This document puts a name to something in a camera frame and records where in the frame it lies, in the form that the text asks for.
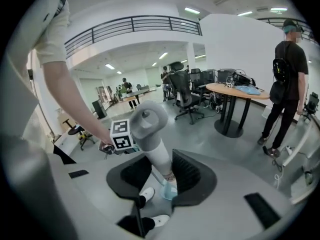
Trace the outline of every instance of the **sneaker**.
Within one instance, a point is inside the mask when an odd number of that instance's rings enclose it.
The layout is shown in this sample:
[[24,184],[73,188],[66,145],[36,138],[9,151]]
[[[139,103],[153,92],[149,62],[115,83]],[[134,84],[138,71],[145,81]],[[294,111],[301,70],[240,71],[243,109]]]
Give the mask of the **sneaker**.
[[151,198],[154,197],[156,191],[153,187],[148,187],[142,193],[140,193],[140,196],[145,197],[145,202],[148,202]]
[[261,136],[260,139],[258,139],[257,143],[259,145],[263,145],[263,144],[265,144],[266,140],[267,140],[267,138],[264,138],[264,137]]
[[268,148],[267,152],[268,152],[269,156],[271,156],[273,158],[280,157],[280,151],[278,149],[272,150],[272,148]]
[[154,220],[155,228],[164,226],[170,219],[168,215],[159,215],[157,217],[152,217],[150,219]]

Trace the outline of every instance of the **gray floor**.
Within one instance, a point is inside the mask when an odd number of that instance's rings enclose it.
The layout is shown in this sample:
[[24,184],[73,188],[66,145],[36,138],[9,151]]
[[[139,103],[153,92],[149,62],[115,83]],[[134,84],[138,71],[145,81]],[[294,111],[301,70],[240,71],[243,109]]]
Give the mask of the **gray floor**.
[[[275,175],[280,174],[277,167],[272,165],[272,158],[264,154],[262,147],[257,144],[257,139],[261,136],[261,132],[264,128],[266,119],[262,117],[264,108],[256,104],[251,104],[247,119],[244,123],[244,133],[239,138],[228,138],[215,130],[214,123],[220,119],[220,114],[216,114],[212,109],[201,107],[199,110],[205,114],[205,116],[214,116],[204,119],[195,120],[194,125],[189,124],[189,116],[185,115],[180,117],[177,121],[174,120],[175,116],[179,113],[179,109],[176,106],[172,106],[173,101],[167,101],[160,103],[162,107],[168,113],[168,123],[164,129],[161,130],[161,137],[165,147],[172,152],[172,149],[180,149],[190,151],[194,153],[203,154],[209,157],[226,160],[231,163],[241,165],[257,176],[262,178],[265,182],[272,186],[275,186]],[[243,113],[245,102],[238,99],[235,105],[233,120],[239,122]],[[106,127],[110,127],[112,120],[119,120],[129,118],[131,112],[118,115],[113,118],[107,118],[104,120]],[[272,145],[272,141],[277,134],[281,120],[276,125],[268,143],[267,147]],[[295,128],[293,123],[287,133],[287,136],[293,132]],[[98,161],[105,158],[105,154],[98,150],[98,142],[93,145],[88,142],[84,146],[84,151],[80,150],[77,146],[73,153],[70,155],[77,163],[85,163],[89,161]],[[287,158],[287,154],[281,156],[281,160]],[[109,156],[107,159],[116,159],[116,156]],[[292,179],[287,175],[292,175],[297,168],[301,167],[300,157],[294,160],[295,165],[288,169],[282,184],[279,188],[288,198],[290,197],[290,186]],[[154,178],[149,178],[145,184],[145,187],[155,186],[157,194],[148,202],[146,206],[141,210],[143,217],[153,217],[160,214],[171,214],[171,202],[161,198],[160,191],[161,186],[155,181]],[[152,230],[147,238],[151,238],[154,234],[157,234],[161,228]]]

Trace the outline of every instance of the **railing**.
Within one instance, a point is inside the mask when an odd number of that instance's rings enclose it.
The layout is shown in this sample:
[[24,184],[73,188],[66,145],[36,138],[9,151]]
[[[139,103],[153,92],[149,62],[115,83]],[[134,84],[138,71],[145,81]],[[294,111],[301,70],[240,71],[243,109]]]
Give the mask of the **railing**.
[[139,15],[117,18],[81,32],[65,43],[67,58],[77,51],[114,36],[139,31],[178,31],[202,36],[200,24],[184,18]]
[[277,28],[281,28],[281,29],[283,27],[285,20],[287,20],[287,19],[292,20],[301,29],[301,39],[302,40],[308,40],[312,43],[319,45],[318,42],[315,40],[315,37],[314,37],[314,34],[312,32],[311,27],[309,27],[309,25],[302,20],[295,19],[295,18],[280,18],[280,17],[257,18],[257,20],[259,20],[259,21],[269,23],[269,24],[271,24]]

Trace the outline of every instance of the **fluorescent light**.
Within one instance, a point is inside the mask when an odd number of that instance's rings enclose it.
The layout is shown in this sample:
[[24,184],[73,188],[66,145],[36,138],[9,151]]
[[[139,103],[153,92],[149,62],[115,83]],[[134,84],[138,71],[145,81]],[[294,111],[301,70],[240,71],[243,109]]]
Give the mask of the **fluorescent light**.
[[114,70],[115,68],[113,66],[111,66],[110,64],[105,64],[106,67],[108,67],[111,70]]
[[184,10],[186,10],[187,12],[190,12],[190,13],[193,13],[193,14],[200,14],[200,11],[197,11],[197,10],[194,10],[194,9],[191,9],[191,8],[184,8]]
[[197,57],[194,57],[195,59],[200,59],[200,58],[203,58],[203,57],[206,57],[207,55],[204,54],[204,55],[200,55],[200,56],[197,56]]
[[167,52],[164,52],[160,57],[159,59],[161,60],[164,56],[166,56],[168,53]]
[[283,11],[285,12],[288,8],[271,8],[270,11]]
[[238,14],[238,16],[243,16],[243,15],[248,15],[248,14],[252,14],[252,11],[240,13],[240,14]]

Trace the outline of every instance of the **black backpack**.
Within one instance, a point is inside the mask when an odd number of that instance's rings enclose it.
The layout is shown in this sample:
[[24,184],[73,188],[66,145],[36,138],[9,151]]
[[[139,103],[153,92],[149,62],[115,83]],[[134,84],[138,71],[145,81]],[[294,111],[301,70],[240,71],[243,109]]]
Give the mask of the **black backpack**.
[[273,60],[272,70],[276,81],[270,90],[270,100],[274,104],[280,104],[289,91],[292,70],[290,63],[286,60],[289,46],[286,48],[284,58],[275,58]]

